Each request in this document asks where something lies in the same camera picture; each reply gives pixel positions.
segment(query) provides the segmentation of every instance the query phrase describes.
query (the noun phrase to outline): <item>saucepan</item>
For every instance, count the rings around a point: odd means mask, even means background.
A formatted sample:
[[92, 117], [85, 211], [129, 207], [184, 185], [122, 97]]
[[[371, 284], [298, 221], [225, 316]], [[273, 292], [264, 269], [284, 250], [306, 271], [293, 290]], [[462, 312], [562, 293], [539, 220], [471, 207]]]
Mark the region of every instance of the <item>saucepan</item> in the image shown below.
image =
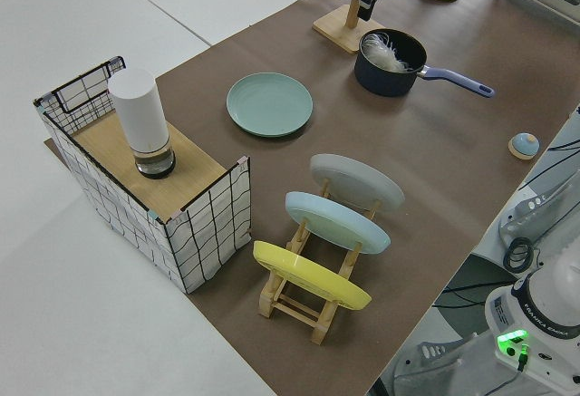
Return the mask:
[[[371, 53], [369, 44], [365, 41], [383, 41], [387, 48], [394, 52], [396, 60], [404, 63], [403, 72], [386, 70], [385, 66], [375, 59], [376, 53]], [[458, 86], [470, 90], [483, 97], [493, 97], [495, 91], [483, 83], [474, 81], [467, 76], [443, 68], [429, 67], [427, 52], [421, 43], [412, 36], [393, 29], [374, 29], [362, 36], [360, 51], [354, 65], [356, 80], [370, 92], [386, 97], [404, 95], [413, 86], [417, 77], [426, 81], [437, 79], [453, 82]]]

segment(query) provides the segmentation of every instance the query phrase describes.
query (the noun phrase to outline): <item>pot handle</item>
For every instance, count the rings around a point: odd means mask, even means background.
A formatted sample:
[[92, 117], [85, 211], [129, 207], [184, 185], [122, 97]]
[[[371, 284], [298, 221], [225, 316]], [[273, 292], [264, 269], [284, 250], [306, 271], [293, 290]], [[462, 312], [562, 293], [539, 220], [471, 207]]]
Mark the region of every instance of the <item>pot handle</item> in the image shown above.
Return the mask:
[[465, 88], [466, 90], [470, 90], [476, 94], [482, 95], [483, 97], [489, 98], [496, 94], [496, 92], [487, 85], [474, 81], [469, 77], [459, 74], [458, 72], [453, 72], [444, 68], [435, 68], [423, 65], [422, 70], [418, 72], [417, 75], [426, 81], [443, 79], [445, 81], [453, 82], [456, 85], [459, 85], [460, 87]]

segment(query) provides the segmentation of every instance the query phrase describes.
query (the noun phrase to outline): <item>storage basket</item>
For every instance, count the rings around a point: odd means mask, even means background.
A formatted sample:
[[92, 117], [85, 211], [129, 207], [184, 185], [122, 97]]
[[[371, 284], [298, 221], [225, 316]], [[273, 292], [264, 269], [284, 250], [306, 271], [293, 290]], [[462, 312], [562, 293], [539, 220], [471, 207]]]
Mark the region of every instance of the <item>storage basket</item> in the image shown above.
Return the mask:
[[182, 292], [191, 293], [251, 239], [249, 158], [161, 220], [73, 136], [113, 111], [107, 80], [122, 68], [123, 59], [112, 58], [35, 100], [34, 106], [97, 213]]

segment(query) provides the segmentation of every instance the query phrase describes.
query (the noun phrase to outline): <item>green light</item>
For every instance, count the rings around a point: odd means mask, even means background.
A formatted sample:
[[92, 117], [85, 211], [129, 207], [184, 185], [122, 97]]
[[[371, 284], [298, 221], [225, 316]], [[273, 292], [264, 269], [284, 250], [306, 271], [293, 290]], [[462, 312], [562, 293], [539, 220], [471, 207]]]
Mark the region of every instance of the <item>green light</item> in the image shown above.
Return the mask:
[[512, 342], [519, 343], [526, 338], [527, 338], [526, 330], [515, 330], [512, 331], [511, 333], [501, 334], [498, 336], [499, 350], [506, 353]]
[[509, 342], [514, 339], [525, 339], [527, 338], [526, 330], [515, 330], [511, 333], [501, 334], [498, 336], [498, 343]]

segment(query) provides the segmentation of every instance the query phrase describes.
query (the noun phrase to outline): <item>white canister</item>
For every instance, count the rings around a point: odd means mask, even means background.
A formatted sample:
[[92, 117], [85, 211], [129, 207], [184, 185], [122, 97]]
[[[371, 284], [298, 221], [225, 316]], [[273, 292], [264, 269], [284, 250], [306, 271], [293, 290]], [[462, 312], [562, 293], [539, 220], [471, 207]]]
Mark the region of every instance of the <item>white canister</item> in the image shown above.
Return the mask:
[[141, 68], [126, 68], [108, 84], [137, 169], [152, 179], [167, 176], [175, 167], [175, 154], [155, 78]]

